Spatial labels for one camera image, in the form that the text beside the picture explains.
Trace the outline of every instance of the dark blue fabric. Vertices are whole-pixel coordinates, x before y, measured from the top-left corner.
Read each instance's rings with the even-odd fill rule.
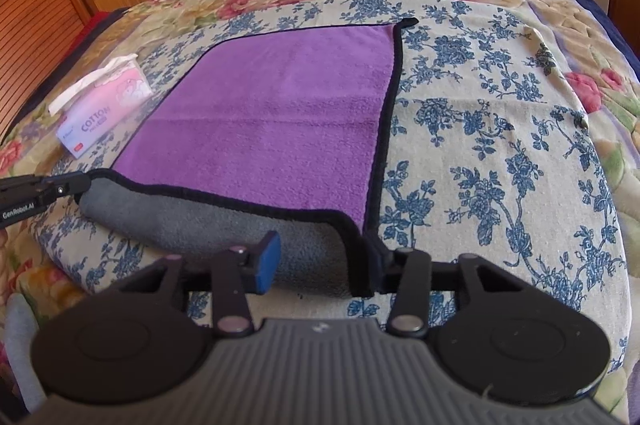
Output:
[[[618,48],[618,50],[620,50],[620,52],[626,57],[626,60],[636,72],[636,77],[640,79],[640,60],[638,60],[634,51],[629,47],[629,44],[626,43],[625,39],[618,31],[618,28],[613,25],[613,22],[609,17],[607,17],[607,14],[604,13],[603,9],[601,9],[593,0],[576,1],[581,7],[589,10],[593,14],[593,17],[595,17],[605,29],[616,48]]]

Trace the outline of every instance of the red fabric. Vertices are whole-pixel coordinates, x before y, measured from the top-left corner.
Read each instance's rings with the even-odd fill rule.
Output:
[[[84,28],[82,28],[82,31],[78,35],[76,35],[76,38],[71,43],[71,46],[63,55],[62,57],[63,60],[67,58],[69,55],[71,55],[73,50],[79,46],[79,44],[84,40],[84,38],[87,35],[89,35],[94,30],[94,28],[98,25],[98,23],[104,20],[109,15],[109,13],[110,12],[97,12],[91,19],[89,19],[89,22],[85,24]]]

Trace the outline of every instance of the purple towel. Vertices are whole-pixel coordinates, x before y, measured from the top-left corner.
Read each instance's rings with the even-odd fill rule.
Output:
[[[392,31],[337,26],[219,44],[147,118],[113,168],[142,184],[335,209],[362,228],[394,68]]]

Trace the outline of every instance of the white logo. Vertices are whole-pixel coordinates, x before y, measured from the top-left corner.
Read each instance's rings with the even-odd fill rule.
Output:
[[[9,219],[9,217],[14,217],[14,215],[22,214],[23,212],[26,212],[27,210],[31,210],[33,208],[34,208],[34,204],[33,204],[33,202],[31,202],[28,205],[17,207],[17,208],[12,209],[12,210],[10,210],[8,212],[3,212],[2,213],[2,218],[3,219]]]
[[[313,331],[315,331],[316,333],[324,333],[325,331],[328,331],[329,329],[331,329],[331,326],[324,322],[320,322],[315,326],[313,326],[311,329],[313,329]]]

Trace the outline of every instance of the gray cloth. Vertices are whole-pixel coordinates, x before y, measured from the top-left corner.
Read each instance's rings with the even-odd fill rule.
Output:
[[[29,412],[34,412],[47,399],[31,365],[31,342],[38,329],[38,323],[25,298],[19,293],[12,294],[6,304],[4,348],[24,406]]]
[[[347,258],[327,223],[274,219],[170,196],[140,194],[94,179],[80,198],[86,217],[129,239],[202,259],[231,245],[257,243],[269,230],[282,240],[276,285],[306,294],[349,297]]]

